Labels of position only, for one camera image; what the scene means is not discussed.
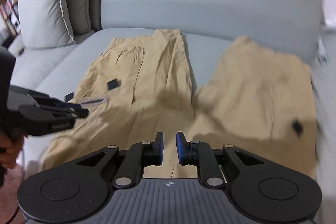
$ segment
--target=black cable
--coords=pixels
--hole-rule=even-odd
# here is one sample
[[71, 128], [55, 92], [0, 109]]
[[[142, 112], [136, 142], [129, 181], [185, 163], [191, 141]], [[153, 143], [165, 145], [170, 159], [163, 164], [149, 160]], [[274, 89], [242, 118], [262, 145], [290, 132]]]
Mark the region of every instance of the black cable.
[[19, 209], [20, 209], [20, 207], [18, 206], [17, 209], [16, 209], [16, 211], [15, 211], [15, 213], [14, 213], [14, 215], [10, 218], [10, 220], [8, 220], [6, 222], [6, 224], [11, 224], [12, 223], [12, 221], [16, 218], [17, 213], [19, 212]]
[[[21, 178], [21, 183], [22, 183], [23, 180], [25, 179], [25, 160], [26, 159], [25, 159], [25, 152], [24, 152], [23, 148], [22, 148], [21, 152], [22, 152], [22, 168], [23, 168], [22, 178]], [[13, 222], [13, 220], [16, 218], [17, 214], [19, 213], [19, 210], [20, 210], [20, 207], [17, 206], [17, 209], [16, 209], [15, 213], [12, 215], [12, 217], [10, 218], [10, 220], [8, 220], [6, 222], [6, 224], [11, 224]]]

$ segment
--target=beige trousers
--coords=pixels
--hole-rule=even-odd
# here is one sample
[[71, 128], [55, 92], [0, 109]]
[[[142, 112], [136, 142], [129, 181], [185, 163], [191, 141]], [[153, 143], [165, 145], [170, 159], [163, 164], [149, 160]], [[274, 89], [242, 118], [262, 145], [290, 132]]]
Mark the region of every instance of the beige trousers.
[[[107, 82], [120, 87], [108, 91]], [[44, 155], [42, 170], [108, 145], [128, 149], [164, 133], [163, 166], [145, 177], [195, 177], [194, 166], [177, 161], [175, 134], [187, 140], [239, 146], [315, 177], [315, 104], [309, 67], [293, 55], [274, 53], [247, 37], [225, 51], [192, 102], [190, 71], [178, 30], [115, 38], [88, 68], [73, 102], [105, 97], [74, 129], [60, 132]], [[299, 136], [292, 128], [298, 120]]]

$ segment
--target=sofa backrest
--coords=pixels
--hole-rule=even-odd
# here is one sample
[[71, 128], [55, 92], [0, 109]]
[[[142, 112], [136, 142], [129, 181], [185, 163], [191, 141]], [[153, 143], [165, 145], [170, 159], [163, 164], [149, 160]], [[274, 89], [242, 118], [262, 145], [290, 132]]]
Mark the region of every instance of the sofa backrest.
[[101, 26], [180, 29], [233, 39], [248, 35], [260, 45], [314, 56], [322, 0], [101, 0]]

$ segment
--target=sofa armrest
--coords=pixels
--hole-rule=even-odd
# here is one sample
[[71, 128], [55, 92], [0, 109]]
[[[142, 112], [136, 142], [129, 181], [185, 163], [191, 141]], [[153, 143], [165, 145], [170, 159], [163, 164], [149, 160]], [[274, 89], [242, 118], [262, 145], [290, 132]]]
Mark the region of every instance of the sofa armrest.
[[328, 62], [313, 67], [311, 77], [318, 122], [316, 180], [323, 192], [318, 222], [329, 224], [336, 219], [336, 34], [324, 37], [323, 43]]
[[25, 50], [25, 45], [23, 44], [22, 35], [19, 34], [12, 44], [9, 46], [8, 51], [13, 54], [15, 57], [20, 56]]

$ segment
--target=finger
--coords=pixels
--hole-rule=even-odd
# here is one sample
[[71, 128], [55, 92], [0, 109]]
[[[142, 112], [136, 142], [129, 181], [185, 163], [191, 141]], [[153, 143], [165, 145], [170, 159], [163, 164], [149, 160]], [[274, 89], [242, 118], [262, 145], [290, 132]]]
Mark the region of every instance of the finger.
[[22, 149], [22, 146], [24, 144], [24, 137], [21, 136], [21, 138], [19, 138], [16, 142], [13, 143], [13, 146], [10, 147], [10, 148], [7, 148], [7, 153], [12, 155], [12, 154], [19, 154], [20, 153], [20, 150]]
[[1, 163], [1, 165], [2, 165], [2, 167], [6, 168], [6, 169], [13, 169], [15, 167], [15, 165], [16, 165], [16, 162], [13, 161], [13, 162], [11, 162], [9, 164]]
[[7, 148], [7, 147], [12, 147], [13, 144], [11, 140], [7, 137], [7, 135], [0, 130], [0, 147]]
[[9, 155], [7, 153], [2, 153], [0, 154], [0, 162], [1, 164], [10, 164], [16, 160], [16, 157], [17, 156], [15, 154]]
[[14, 128], [13, 132], [14, 132], [14, 135], [16, 135], [16, 136], [23, 135], [26, 138], [28, 137], [28, 133], [26, 133], [22, 128]]

